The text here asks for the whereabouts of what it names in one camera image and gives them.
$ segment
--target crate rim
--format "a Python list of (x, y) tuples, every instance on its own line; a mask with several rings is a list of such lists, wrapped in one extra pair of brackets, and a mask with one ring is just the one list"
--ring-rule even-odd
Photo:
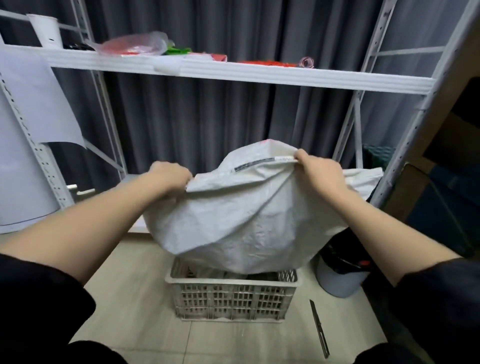
[(165, 282), (170, 284), (183, 283), (183, 284), (231, 284), (231, 285), (250, 285), (250, 286), (272, 286), (272, 287), (295, 287), (298, 288), (303, 283), (303, 276), (299, 269), (295, 270), (297, 273), (296, 282), (280, 282), (271, 280), (253, 280), (253, 279), (215, 279), (215, 278), (173, 278), (172, 268), (175, 263), (175, 259), (172, 259), (168, 266), (167, 275), (165, 276)]

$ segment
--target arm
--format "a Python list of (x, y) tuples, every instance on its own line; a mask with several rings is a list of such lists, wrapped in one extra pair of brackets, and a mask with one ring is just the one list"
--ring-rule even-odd
[(309, 156), (302, 149), (297, 151), (296, 158), (314, 189), (350, 226), (393, 285), (407, 273), (460, 257), (348, 189), (337, 162)]
[(172, 190), (183, 190), (191, 177), (178, 164), (155, 162), (134, 181), (14, 235), (0, 253), (57, 268), (85, 284), (143, 211)]

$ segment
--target forearm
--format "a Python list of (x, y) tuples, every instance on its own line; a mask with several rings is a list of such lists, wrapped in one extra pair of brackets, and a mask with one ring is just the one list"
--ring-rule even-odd
[(407, 273), (459, 257), (435, 240), (373, 207), (353, 191), (332, 196), (329, 200), (393, 285)]
[(0, 253), (55, 267), (85, 284), (142, 212), (167, 192), (149, 173), (14, 235)]

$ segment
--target gray curtain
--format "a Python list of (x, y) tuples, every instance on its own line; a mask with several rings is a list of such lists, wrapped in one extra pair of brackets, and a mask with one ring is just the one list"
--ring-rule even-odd
[[(383, 49), (445, 45), (466, 1), (399, 0)], [(358, 71), (382, 0), (86, 3), (97, 42), (160, 30), (178, 47), (227, 54), (229, 61), (297, 63), (310, 56), (317, 68)], [(0, 0), (0, 7), (56, 16), (63, 23), (74, 24), (69, 1)], [(38, 45), (30, 25), (18, 23), (0, 21), (5, 41)], [(75, 36), (63, 39), (74, 41)], [(375, 71), (430, 76), (438, 57), (386, 57), (378, 60)], [(111, 155), (89, 75), (77, 70), (57, 70), (56, 74), (86, 138)], [(130, 173), (145, 172), (154, 160), (178, 162), (194, 174), (211, 171), (228, 152), (266, 138), (330, 157), (352, 95), (348, 90), (126, 73), (105, 73), (105, 78)], [(417, 100), (397, 94), (366, 94), (362, 104), (364, 141), (395, 145)], [(69, 181), (82, 181), (98, 190), (116, 182), (110, 165), (88, 151), (70, 147), (54, 150)], [(349, 144), (344, 165), (352, 156)]]

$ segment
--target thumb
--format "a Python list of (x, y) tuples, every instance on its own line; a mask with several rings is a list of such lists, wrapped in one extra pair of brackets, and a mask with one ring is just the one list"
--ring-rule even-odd
[(308, 156), (308, 153), (305, 152), (303, 149), (298, 149), (294, 155), (294, 157), (298, 159), (301, 164), (303, 164), (307, 160)]

